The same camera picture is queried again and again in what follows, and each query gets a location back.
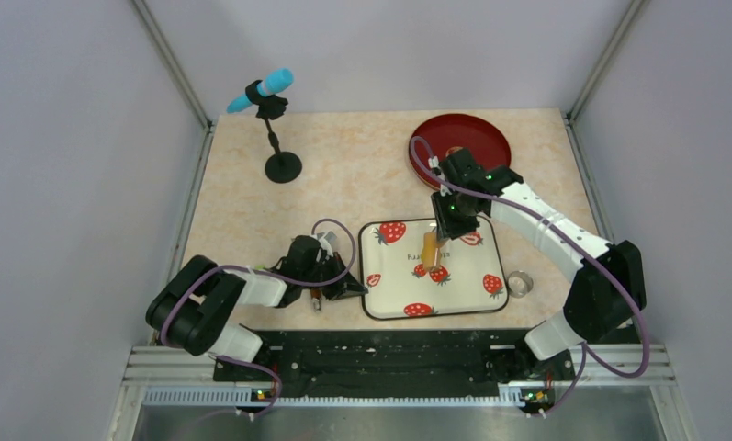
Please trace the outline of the wooden roller pin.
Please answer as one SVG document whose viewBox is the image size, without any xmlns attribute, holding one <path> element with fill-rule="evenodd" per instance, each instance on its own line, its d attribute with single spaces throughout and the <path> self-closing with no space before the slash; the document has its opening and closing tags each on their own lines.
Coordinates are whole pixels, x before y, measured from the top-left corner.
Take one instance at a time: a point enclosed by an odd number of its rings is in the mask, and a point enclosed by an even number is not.
<svg viewBox="0 0 732 441">
<path fill-rule="evenodd" d="M 442 262 L 442 250 L 448 240 L 439 239 L 436 231 L 427 232 L 422 238 L 420 259 L 426 272 L 438 269 Z"/>
</svg>

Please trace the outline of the strawberry pattern white tray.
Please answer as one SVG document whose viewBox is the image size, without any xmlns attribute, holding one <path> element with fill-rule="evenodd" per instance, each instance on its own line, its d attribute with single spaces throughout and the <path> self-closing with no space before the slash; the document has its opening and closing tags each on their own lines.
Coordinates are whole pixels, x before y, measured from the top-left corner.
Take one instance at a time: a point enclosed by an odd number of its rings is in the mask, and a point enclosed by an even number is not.
<svg viewBox="0 0 732 441">
<path fill-rule="evenodd" d="M 505 275 L 492 225 L 445 243 L 435 269 L 422 264 L 424 237 L 435 236 L 432 218 L 370 222 L 358 236 L 360 270 L 368 293 L 363 310 L 375 320 L 495 312 L 508 302 Z"/>
</svg>

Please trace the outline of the metal ring cutter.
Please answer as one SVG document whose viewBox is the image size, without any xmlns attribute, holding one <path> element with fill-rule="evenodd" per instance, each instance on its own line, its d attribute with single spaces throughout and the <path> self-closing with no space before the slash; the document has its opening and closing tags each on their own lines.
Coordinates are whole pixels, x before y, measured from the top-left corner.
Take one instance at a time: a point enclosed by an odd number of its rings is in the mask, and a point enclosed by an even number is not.
<svg viewBox="0 0 732 441">
<path fill-rule="evenodd" d="M 515 270 L 506 277 L 506 285 L 509 295 L 520 299 L 534 289 L 535 282 L 526 272 Z"/>
</svg>

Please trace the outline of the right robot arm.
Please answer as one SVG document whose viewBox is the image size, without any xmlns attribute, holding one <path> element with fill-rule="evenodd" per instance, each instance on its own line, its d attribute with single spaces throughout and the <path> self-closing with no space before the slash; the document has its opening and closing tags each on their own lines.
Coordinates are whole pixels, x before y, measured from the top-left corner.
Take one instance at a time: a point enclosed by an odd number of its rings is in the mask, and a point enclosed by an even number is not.
<svg viewBox="0 0 732 441">
<path fill-rule="evenodd" d="M 522 376 L 538 379 L 551 368 L 552 357 L 597 342 L 630 319 L 643 321 L 642 258 L 633 243 L 611 243 L 588 232 L 545 203 L 512 169 L 486 170 L 467 149 L 427 164 L 440 185 L 431 196 L 438 240 L 473 232 L 486 215 L 519 232 L 571 284 L 561 310 L 518 344 L 514 364 Z"/>
</svg>

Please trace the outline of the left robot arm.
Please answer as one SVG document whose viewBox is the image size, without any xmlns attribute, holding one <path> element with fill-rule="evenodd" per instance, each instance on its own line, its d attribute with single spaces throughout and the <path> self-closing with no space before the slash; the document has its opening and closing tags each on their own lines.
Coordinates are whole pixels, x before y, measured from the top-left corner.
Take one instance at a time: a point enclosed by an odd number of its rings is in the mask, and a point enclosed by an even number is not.
<svg viewBox="0 0 732 441">
<path fill-rule="evenodd" d="M 226 268 L 195 255 L 153 299 L 145 321 L 163 345 L 192 356 L 233 358 L 246 378 L 260 379 L 269 371 L 271 356 L 258 334 L 229 323 L 233 310 L 239 305 L 285 308 L 304 290 L 316 290 L 327 300 L 367 294 L 333 250 L 334 242 L 330 232 L 300 235 L 266 270 Z"/>
</svg>

